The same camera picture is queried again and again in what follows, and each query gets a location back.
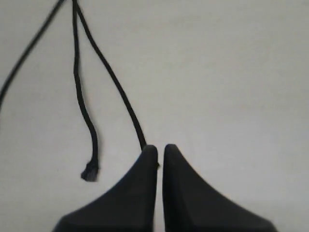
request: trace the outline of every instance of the black string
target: black string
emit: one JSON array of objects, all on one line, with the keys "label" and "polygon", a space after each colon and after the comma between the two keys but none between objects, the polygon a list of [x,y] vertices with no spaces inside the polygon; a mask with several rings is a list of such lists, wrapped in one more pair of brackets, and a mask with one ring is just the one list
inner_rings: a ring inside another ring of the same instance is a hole
[{"label": "black string", "polygon": [[97,179],[99,165],[98,165],[98,136],[96,129],[91,122],[89,114],[87,112],[82,92],[81,79],[79,75],[80,70],[80,50],[79,50],[79,38],[77,28],[77,0],[72,1],[72,23],[73,23],[73,36],[74,36],[74,80],[76,85],[77,101],[82,112],[85,123],[87,124],[92,140],[92,157],[87,164],[86,169],[82,172],[81,178],[85,181],[95,181]]},{"label": "black string", "polygon": [[1,92],[0,92],[0,111],[1,111],[1,108],[2,108],[2,104],[3,104],[3,100],[5,98],[5,95],[6,95],[7,91],[8,91],[8,89],[9,89],[12,81],[16,77],[16,74],[18,73],[19,69],[24,64],[25,60],[27,59],[27,57],[29,56],[29,54],[31,53],[31,51],[33,50],[35,45],[38,43],[40,38],[44,35],[44,32],[49,27],[49,25],[51,24],[53,19],[55,18],[55,15],[59,11],[59,9],[60,9],[60,7],[61,7],[61,5],[63,4],[64,1],[65,0],[59,0],[54,5],[53,9],[51,10],[51,12],[48,14],[47,18],[45,19],[43,25],[38,30],[38,32],[36,33],[34,38],[30,41],[29,45],[26,47],[26,49],[23,52],[23,54],[21,55],[21,57],[19,58],[17,63],[14,65],[14,67],[11,70],[9,76],[6,78],[4,84],[3,84],[2,88],[1,88]]},{"label": "black string", "polygon": [[137,137],[139,139],[139,142],[140,142],[140,147],[141,149],[144,148],[144,146],[146,146],[146,140],[145,140],[145,137],[144,137],[144,134],[143,134],[143,131],[140,127],[140,123],[134,113],[134,110],[126,96],[126,93],[124,92],[123,88],[121,87],[121,84],[119,83],[115,73],[113,72],[111,66],[109,65],[109,63],[107,62],[107,60],[105,59],[105,57],[103,56],[103,54],[101,53],[99,47],[97,46],[96,42],[94,41],[92,35],[91,35],[91,32],[89,30],[89,27],[86,23],[86,20],[85,20],[85,17],[83,15],[83,12],[78,4],[78,2],[76,1],[76,5],[77,5],[77,13],[78,13],[78,16],[79,18],[81,19],[81,22],[82,22],[82,25],[84,27],[84,30],[85,30],[85,33],[87,35],[87,38],[88,40],[90,41],[93,49],[95,50],[96,54],[98,55],[98,57],[100,58],[100,60],[102,61],[102,63],[104,64],[105,68],[107,69],[108,73],[110,74],[113,82],[115,83],[121,97],[122,97],[122,100],[124,101],[125,105],[126,105],[126,109],[128,110],[129,114],[130,114],[130,117],[132,119],[132,122],[133,122],[133,125],[134,125],[134,128],[135,128],[135,131],[136,131],[136,134],[137,134]]}]

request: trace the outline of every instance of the white surface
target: white surface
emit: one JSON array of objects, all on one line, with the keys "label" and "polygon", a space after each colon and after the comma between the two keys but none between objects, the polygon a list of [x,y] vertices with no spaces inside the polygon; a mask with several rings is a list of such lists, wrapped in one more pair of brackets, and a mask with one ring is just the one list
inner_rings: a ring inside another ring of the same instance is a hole
[{"label": "white surface", "polygon": [[[0,78],[54,1],[0,1]],[[209,183],[274,222],[309,231],[309,1],[81,0],[148,143],[176,143]],[[112,187],[139,155],[124,104],[82,28],[88,108],[101,172],[75,96],[67,1],[10,88],[1,112],[0,231],[49,232]],[[164,231],[162,169],[155,230]]]}]

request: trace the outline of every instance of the cord tip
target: cord tip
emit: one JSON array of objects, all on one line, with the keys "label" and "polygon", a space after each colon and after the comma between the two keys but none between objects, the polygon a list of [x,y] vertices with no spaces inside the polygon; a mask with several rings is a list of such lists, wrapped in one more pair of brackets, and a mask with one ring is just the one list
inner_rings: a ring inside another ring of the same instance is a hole
[{"label": "cord tip", "polygon": [[81,178],[87,182],[95,182],[98,177],[98,170],[98,164],[90,161],[87,164],[86,169],[82,172]]}]

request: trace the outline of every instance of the black cable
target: black cable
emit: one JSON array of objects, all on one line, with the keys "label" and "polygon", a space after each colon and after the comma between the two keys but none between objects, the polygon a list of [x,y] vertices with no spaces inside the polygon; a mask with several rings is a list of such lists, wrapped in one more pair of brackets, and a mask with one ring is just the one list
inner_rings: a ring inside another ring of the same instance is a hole
[{"label": "black cable", "polygon": [[77,101],[82,112],[85,123],[87,124],[92,140],[92,157],[87,164],[86,169],[82,172],[81,178],[85,181],[95,181],[98,175],[98,136],[96,129],[91,122],[89,114],[87,112],[82,92],[81,79],[79,76],[80,69],[80,50],[79,50],[79,38],[77,28],[77,0],[72,0],[72,24],[73,24],[73,36],[74,36],[74,80],[76,85]]},{"label": "black cable", "polygon": [[96,54],[99,56],[100,60],[102,61],[102,63],[104,64],[105,68],[107,69],[108,73],[110,74],[113,82],[115,83],[121,97],[122,97],[122,100],[124,101],[125,105],[126,105],[126,108],[130,114],[130,117],[132,119],[132,122],[133,122],[133,125],[134,125],[134,128],[135,128],[135,131],[136,131],[136,134],[137,134],[137,137],[139,139],[139,142],[140,142],[140,147],[141,149],[144,148],[144,146],[146,146],[146,140],[145,140],[145,137],[144,137],[144,134],[143,134],[143,131],[140,127],[140,123],[134,113],[134,110],[126,96],[126,93],[124,92],[123,88],[121,87],[121,84],[119,83],[115,73],[113,72],[111,66],[109,65],[109,63],[107,62],[107,60],[105,59],[105,57],[103,56],[103,54],[101,53],[99,47],[97,46],[96,42],[94,41],[92,35],[91,35],[91,32],[89,30],[89,27],[87,25],[87,22],[85,20],[85,17],[83,15],[83,12],[78,4],[78,2],[76,1],[76,5],[77,5],[77,13],[78,13],[78,16],[79,18],[81,19],[81,22],[82,22],[82,25],[84,27],[84,30],[85,30],[85,33],[87,35],[87,38],[88,40],[90,41],[93,49],[95,50]]},{"label": "black cable", "polygon": [[18,71],[21,68],[21,66],[24,64],[25,60],[27,59],[27,57],[29,56],[29,54],[31,53],[31,51],[33,50],[35,45],[38,43],[40,38],[43,36],[43,34],[46,31],[46,29],[49,27],[49,25],[51,24],[51,22],[55,18],[55,15],[59,11],[59,9],[60,9],[60,7],[61,7],[61,5],[63,4],[64,1],[65,0],[59,0],[54,5],[53,9],[51,10],[51,12],[48,14],[47,18],[45,19],[43,25],[38,30],[38,32],[36,33],[34,38],[30,41],[29,45],[26,47],[26,49],[23,52],[23,54],[21,55],[21,57],[19,58],[17,63],[14,65],[14,67],[11,70],[9,76],[6,78],[4,84],[3,84],[2,88],[1,88],[1,92],[0,92],[0,111],[1,111],[1,108],[2,108],[2,104],[3,104],[3,100],[5,98],[5,95],[6,95],[7,91],[8,91],[8,89],[9,89],[12,81],[16,77],[16,74],[18,73]]}]

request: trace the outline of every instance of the white floor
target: white floor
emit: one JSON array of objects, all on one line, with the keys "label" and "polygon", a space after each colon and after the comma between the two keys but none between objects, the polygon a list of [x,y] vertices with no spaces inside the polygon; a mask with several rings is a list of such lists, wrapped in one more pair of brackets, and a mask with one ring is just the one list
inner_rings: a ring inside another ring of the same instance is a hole
[{"label": "white floor", "polygon": [[[0,80],[54,0],[0,1]],[[215,188],[309,231],[309,0],[80,0],[160,162],[167,143]],[[79,176],[91,141],[72,73],[68,0],[19,72],[0,115],[0,231],[50,232],[112,187],[140,153],[124,104],[82,28],[97,183]],[[155,231],[164,231],[162,169]]]}]

